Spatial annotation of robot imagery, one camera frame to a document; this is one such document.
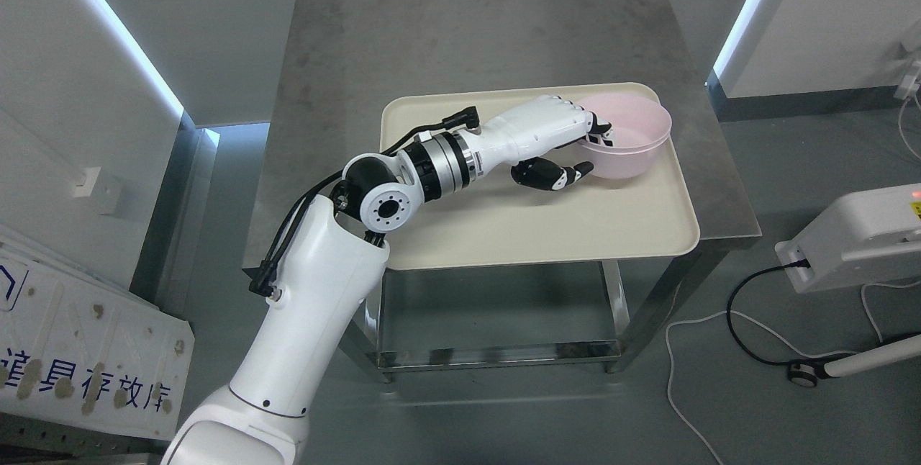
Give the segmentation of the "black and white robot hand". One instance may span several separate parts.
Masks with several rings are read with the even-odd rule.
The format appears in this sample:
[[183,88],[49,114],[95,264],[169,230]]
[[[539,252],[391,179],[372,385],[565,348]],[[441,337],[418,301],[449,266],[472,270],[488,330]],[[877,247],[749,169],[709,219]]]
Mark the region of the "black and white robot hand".
[[559,166],[544,154],[580,140],[611,143],[612,125],[595,113],[563,100],[540,95],[513,107],[481,126],[478,133],[460,131],[473,156],[476,177],[486,176],[500,164],[509,164],[515,183],[540,191],[559,191],[589,174],[590,162]]

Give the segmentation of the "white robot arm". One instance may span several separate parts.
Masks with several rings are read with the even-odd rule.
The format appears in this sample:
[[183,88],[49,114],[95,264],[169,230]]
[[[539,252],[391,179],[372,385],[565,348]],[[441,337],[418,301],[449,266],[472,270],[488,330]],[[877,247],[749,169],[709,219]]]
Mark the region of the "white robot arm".
[[359,304],[389,260],[387,233],[476,174],[466,107],[412,128],[381,153],[353,158],[297,199],[250,291],[266,299],[260,330],[230,382],[211,393],[172,439],[165,464],[295,464],[309,410]]

